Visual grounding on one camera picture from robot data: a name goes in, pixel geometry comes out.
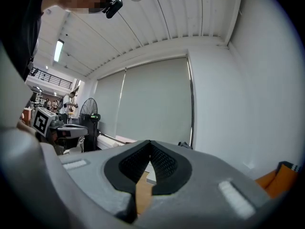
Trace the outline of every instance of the person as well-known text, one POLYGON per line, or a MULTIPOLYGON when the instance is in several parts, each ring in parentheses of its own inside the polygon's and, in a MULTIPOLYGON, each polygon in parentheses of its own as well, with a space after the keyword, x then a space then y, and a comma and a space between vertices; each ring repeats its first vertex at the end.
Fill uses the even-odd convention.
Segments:
POLYGON ((56 107, 56 102, 55 102, 55 100, 53 100, 53 103, 52 103, 52 111, 53 112, 55 111, 55 107, 56 107))
POLYGON ((1 21, 1 41, 19 75, 25 81, 33 64, 34 50, 45 10, 59 6, 78 12, 95 12, 109 5, 111 0, 12 0, 10 9, 4 10, 1 21))
POLYGON ((48 98, 48 102, 47 102, 47 110, 51 110, 51 101, 48 98))
POLYGON ((47 99, 44 101, 44 103, 43 103, 43 107, 44 107, 45 109, 47 108, 48 101, 49 101, 49 99, 47 98, 47 99))
POLYGON ((63 120, 64 124, 68 123, 68 116, 69 116, 69 108, 75 107, 78 108, 77 104, 72 104, 70 102, 70 98, 75 97, 75 92, 71 92, 69 95, 65 95, 62 101, 62 108, 59 110, 59 114, 61 116, 61 120, 63 120))

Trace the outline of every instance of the window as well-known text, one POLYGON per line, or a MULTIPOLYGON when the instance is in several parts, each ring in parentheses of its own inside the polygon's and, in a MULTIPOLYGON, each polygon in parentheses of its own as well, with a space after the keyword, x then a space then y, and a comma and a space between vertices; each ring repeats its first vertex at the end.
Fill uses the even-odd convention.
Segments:
POLYGON ((190 142, 192 95, 186 58, 148 63, 103 78, 95 100, 104 134, 119 140, 190 142))

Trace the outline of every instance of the metal railing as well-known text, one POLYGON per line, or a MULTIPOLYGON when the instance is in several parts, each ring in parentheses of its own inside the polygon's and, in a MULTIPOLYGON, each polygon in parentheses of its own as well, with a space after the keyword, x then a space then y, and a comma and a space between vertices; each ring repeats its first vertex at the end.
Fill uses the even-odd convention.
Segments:
POLYGON ((111 137, 111 136, 109 136, 109 135, 106 135, 106 134, 104 134, 104 133, 102 133, 102 132, 100 132, 100 135, 103 135, 103 136, 105 136, 105 137, 107 137, 107 138, 109 138, 109 139, 111 139, 111 140, 113 140, 113 141, 116 141, 116 142, 118 142, 118 143, 128 144, 128 143, 123 142, 123 141, 120 141, 120 140, 118 140, 118 139, 116 139, 116 138, 114 138, 114 137, 111 137))
POLYGON ((33 76, 33 77, 36 77, 40 80, 43 80, 43 81, 46 81, 46 82, 49 82, 49 83, 52 83, 54 85, 57 85, 57 86, 62 86, 64 88, 68 88, 70 89, 71 88, 71 84, 72 82, 69 82, 67 80, 64 80, 62 78, 59 78, 55 75, 52 75, 52 74, 49 74, 49 73, 46 73, 45 71, 41 71, 40 69, 38 69, 38 71, 36 72, 36 74, 34 75, 34 72, 37 70, 37 68, 33 67, 29 73, 29 75, 33 76))

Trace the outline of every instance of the black hair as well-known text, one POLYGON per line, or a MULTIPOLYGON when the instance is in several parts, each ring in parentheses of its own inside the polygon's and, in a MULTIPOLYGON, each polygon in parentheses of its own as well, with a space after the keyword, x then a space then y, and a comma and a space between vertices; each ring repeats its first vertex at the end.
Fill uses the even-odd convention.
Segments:
POLYGON ((94 4, 94 8, 89 8, 89 13, 98 13, 106 8, 112 0, 106 0, 105 2, 99 2, 94 4))

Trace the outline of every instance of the black fan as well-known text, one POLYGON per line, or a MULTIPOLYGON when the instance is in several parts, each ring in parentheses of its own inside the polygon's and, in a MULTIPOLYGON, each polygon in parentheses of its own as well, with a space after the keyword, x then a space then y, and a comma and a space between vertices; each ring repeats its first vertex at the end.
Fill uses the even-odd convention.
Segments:
POLYGON ((98 121, 92 116, 97 115, 97 104, 93 98, 89 98, 81 107, 80 125, 88 128, 88 135, 85 136, 84 152, 94 151, 96 148, 97 124, 98 121))

